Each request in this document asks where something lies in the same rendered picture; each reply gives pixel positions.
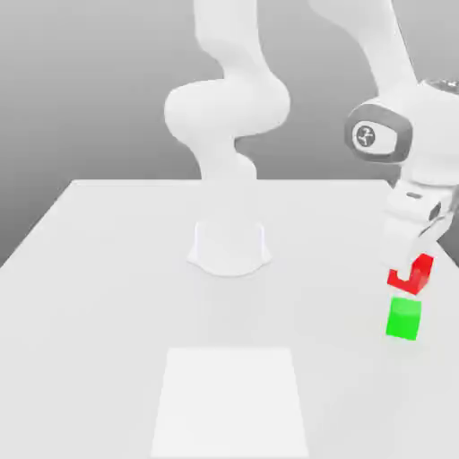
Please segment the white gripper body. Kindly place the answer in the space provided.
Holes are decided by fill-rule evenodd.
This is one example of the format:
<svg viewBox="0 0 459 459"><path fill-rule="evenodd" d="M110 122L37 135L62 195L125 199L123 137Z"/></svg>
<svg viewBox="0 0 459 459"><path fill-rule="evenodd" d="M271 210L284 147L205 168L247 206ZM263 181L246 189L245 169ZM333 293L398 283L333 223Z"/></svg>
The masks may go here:
<svg viewBox="0 0 459 459"><path fill-rule="evenodd" d="M437 241L449 230L453 214L432 222L405 220L398 216L386 215L382 229L380 256L388 269L408 270L421 253L428 253Z"/></svg>

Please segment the small red cube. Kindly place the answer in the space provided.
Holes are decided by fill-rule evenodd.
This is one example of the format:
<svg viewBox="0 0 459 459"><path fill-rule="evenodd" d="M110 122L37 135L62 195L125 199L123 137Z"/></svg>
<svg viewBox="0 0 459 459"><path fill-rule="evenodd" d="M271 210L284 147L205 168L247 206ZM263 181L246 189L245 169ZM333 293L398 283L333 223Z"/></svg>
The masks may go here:
<svg viewBox="0 0 459 459"><path fill-rule="evenodd" d="M402 280L396 270L390 269L387 284L412 295L418 295L429 282L433 262L432 256L422 253L412 262L410 276L407 280Z"/></svg>

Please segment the small green cube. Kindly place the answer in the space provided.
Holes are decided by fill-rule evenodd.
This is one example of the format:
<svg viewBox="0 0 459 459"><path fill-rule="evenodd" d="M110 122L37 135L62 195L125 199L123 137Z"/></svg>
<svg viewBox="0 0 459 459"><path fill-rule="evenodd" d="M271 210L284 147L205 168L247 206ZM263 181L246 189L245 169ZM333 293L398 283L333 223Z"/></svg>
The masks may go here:
<svg viewBox="0 0 459 459"><path fill-rule="evenodd" d="M420 328L420 317L420 301L392 297L385 334L408 341L415 341Z"/></svg>

